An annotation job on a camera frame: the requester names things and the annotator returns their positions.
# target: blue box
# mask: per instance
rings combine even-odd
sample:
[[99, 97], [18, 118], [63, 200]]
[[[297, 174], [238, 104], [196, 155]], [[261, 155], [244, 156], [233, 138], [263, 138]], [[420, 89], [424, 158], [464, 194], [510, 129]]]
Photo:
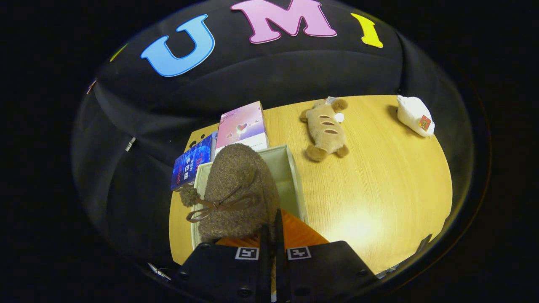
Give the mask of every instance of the blue box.
[[185, 185], [193, 185], [198, 166], [213, 161], [217, 132], [198, 142], [174, 162], [170, 190], [178, 191]]

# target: plush ear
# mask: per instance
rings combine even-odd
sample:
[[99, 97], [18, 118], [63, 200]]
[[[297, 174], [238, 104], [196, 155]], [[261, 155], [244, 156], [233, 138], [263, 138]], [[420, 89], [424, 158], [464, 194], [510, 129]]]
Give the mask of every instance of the plush ear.
[[328, 155], [327, 151], [321, 148], [318, 148], [312, 144], [309, 145], [309, 147], [307, 147], [307, 156], [309, 157], [309, 159], [313, 161], [320, 162], [324, 160], [327, 155]]
[[182, 199], [182, 204], [187, 207], [197, 204], [197, 199], [201, 197], [194, 187], [181, 187], [179, 196]]
[[346, 109], [347, 107], [348, 107], [348, 102], [346, 102], [343, 99], [337, 99], [331, 105], [331, 108], [333, 108], [333, 111], [335, 111], [335, 113], [338, 111], [342, 111], [343, 109]]
[[300, 120], [303, 121], [303, 122], [307, 122], [307, 111], [308, 109], [305, 109], [303, 112], [301, 112], [300, 114]]
[[349, 152], [350, 151], [348, 150], [348, 147], [346, 147], [346, 145], [343, 145], [341, 148], [337, 150], [337, 156], [344, 157], [348, 155]]

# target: letter m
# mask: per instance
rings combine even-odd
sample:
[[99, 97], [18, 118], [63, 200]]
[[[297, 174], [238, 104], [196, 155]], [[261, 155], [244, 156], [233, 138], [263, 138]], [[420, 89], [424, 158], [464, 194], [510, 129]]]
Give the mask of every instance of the letter m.
[[303, 32], [309, 36], [333, 37], [337, 32], [330, 26], [320, 9], [320, 2], [313, 0], [292, 0], [288, 9], [283, 9], [265, 0], [249, 0], [234, 4], [232, 10], [243, 12], [253, 28], [249, 38], [252, 43], [265, 43], [277, 40], [281, 33], [269, 26], [271, 21], [291, 36], [300, 30], [301, 19], [305, 20]]

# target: white plush toy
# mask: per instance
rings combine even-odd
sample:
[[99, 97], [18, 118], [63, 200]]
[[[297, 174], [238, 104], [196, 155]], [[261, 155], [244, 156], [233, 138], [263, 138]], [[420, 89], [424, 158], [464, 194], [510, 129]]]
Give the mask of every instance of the white plush toy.
[[399, 108], [397, 117], [404, 125], [423, 137], [434, 134], [434, 121], [431, 113], [420, 98], [397, 96]]

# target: blue letter u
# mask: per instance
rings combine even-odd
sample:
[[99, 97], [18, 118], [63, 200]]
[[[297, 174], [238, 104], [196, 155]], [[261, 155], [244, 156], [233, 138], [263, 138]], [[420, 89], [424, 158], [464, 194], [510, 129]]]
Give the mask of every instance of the blue letter u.
[[213, 36], [204, 24], [204, 19], [207, 17], [206, 14], [198, 16], [176, 29], [177, 32], [186, 31], [195, 42], [195, 49], [189, 55], [176, 58], [166, 44], [168, 36], [164, 36], [146, 47], [140, 57], [148, 59], [155, 71], [165, 77], [181, 75], [199, 65], [210, 55], [215, 46]]

